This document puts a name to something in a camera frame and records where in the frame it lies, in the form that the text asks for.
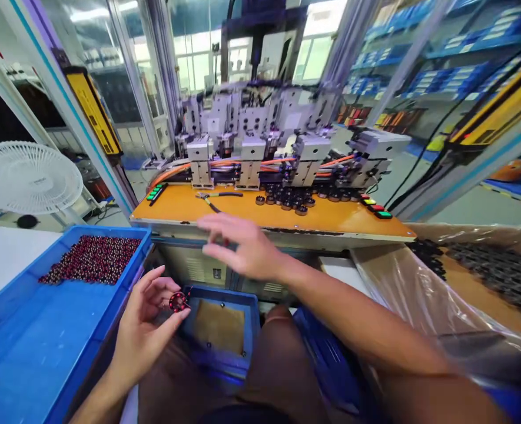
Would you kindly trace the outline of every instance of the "red toroidal coil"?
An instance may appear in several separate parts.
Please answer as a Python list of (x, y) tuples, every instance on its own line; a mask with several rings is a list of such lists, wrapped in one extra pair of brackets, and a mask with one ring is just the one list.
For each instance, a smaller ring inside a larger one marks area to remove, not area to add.
[(174, 312), (180, 312), (189, 307), (187, 303), (187, 298), (185, 294), (181, 291), (174, 293), (172, 297), (170, 297), (168, 305), (170, 306), (170, 309)]

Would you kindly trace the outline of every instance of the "blue storage bin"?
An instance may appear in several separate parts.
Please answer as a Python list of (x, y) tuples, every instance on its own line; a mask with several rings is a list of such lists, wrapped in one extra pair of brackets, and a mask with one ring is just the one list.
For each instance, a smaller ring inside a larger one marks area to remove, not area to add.
[(240, 293), (237, 291), (212, 289), (203, 286), (192, 286), (190, 307), (197, 312), (200, 300), (211, 303), (224, 303), (226, 308), (241, 310), (244, 312), (244, 342), (245, 356), (233, 352), (217, 350), (215, 346), (208, 348), (199, 342), (193, 335), (196, 313), (191, 313), (182, 324), (180, 332), (189, 343), (192, 360), (209, 368), (215, 374), (229, 377), (232, 382), (242, 383), (247, 375), (250, 359), (254, 350), (254, 341), (260, 331), (260, 314), (258, 312), (258, 298), (254, 294)]
[(336, 338), (305, 307), (293, 318), (311, 355), (321, 391), (335, 406), (358, 413), (363, 406), (359, 385)]
[[(141, 244), (114, 286), (38, 283), (83, 235)], [(143, 228), (75, 226), (0, 291), (0, 424), (62, 422), (150, 247)]]

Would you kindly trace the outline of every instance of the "finger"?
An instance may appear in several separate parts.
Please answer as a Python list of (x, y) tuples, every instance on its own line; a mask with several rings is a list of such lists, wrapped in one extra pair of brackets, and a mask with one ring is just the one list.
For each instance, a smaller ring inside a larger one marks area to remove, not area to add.
[(221, 236), (222, 234), (219, 231), (212, 231), (209, 233), (209, 237), (207, 237), (208, 243), (215, 243), (217, 240), (217, 237)]
[(197, 220), (197, 224), (199, 226), (200, 222), (203, 223), (224, 223), (230, 224), (233, 226), (242, 226), (243, 224), (248, 224), (247, 220), (242, 218), (237, 218), (236, 216), (229, 215), (226, 213), (218, 213), (218, 214), (209, 214), (201, 217)]
[(172, 297), (173, 292), (169, 290), (160, 290), (157, 294), (152, 296), (152, 298), (148, 299), (149, 304), (162, 306), (162, 304), (168, 304), (170, 301), (170, 297)]
[(129, 297), (125, 311), (134, 310), (140, 314), (142, 305), (144, 303), (144, 292), (148, 289), (148, 286), (152, 283), (152, 281), (160, 277), (163, 272), (164, 265), (159, 266), (158, 268), (155, 268), (143, 275), (143, 277), (133, 286), (132, 293)]
[(241, 226), (235, 226), (223, 221), (197, 221), (197, 226), (202, 230), (207, 230), (215, 234), (215, 238), (222, 235), (236, 243), (242, 243), (247, 235), (247, 230)]
[(176, 333), (176, 330), (182, 324), (182, 322), (188, 317), (191, 309), (187, 308), (181, 312), (173, 313), (170, 318), (162, 323), (160, 327), (158, 327), (152, 334), (152, 339), (156, 343), (155, 348), (159, 351), (166, 346), (166, 343), (170, 341), (170, 339)]
[(145, 322), (150, 322), (156, 318), (156, 315), (158, 315), (158, 312), (160, 312), (161, 308), (158, 306), (155, 306), (153, 304), (146, 303), (142, 307), (141, 312), (141, 319)]
[(161, 290), (169, 290), (171, 292), (179, 292), (181, 287), (175, 283), (170, 277), (158, 277), (154, 279), (147, 291), (144, 292), (144, 297), (150, 299)]
[(133, 294), (142, 295), (152, 282), (160, 277), (162, 273), (164, 272), (164, 265), (160, 265), (158, 268), (155, 268), (153, 270), (150, 270), (146, 274), (143, 275), (143, 277), (138, 281), (137, 284), (132, 288)]
[(220, 260), (221, 262), (229, 265), (234, 270), (238, 268), (238, 264), (240, 263), (240, 259), (234, 251), (226, 247), (219, 246), (218, 244), (206, 244), (202, 248), (202, 251), (207, 256), (211, 256), (212, 258)]

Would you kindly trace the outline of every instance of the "hand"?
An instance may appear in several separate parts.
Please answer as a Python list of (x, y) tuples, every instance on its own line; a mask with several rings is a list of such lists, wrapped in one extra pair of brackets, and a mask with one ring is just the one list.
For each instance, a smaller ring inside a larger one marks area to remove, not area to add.
[(169, 277), (161, 277), (164, 266), (146, 273), (132, 288), (131, 297), (119, 323), (115, 353), (108, 372), (114, 385), (129, 391), (150, 370), (158, 355), (173, 337), (190, 309), (173, 313), (160, 327), (152, 324), (163, 304), (180, 287)]
[[(207, 215), (197, 226), (210, 232), (203, 253), (229, 265), (234, 271), (256, 280), (274, 280), (291, 257), (282, 253), (260, 228), (247, 220), (227, 214)], [(215, 244), (217, 237), (238, 244), (237, 251)]]

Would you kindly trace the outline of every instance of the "person's right hand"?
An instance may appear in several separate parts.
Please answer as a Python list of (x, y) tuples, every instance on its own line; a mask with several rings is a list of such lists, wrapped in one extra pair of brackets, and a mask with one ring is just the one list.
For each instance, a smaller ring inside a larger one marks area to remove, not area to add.
[[(249, 278), (276, 279), (284, 263), (291, 258), (278, 250), (262, 230), (250, 221), (220, 213), (198, 219), (197, 226), (210, 232), (203, 253), (219, 259), (235, 272)], [(237, 243), (237, 250), (215, 244), (217, 237)]]

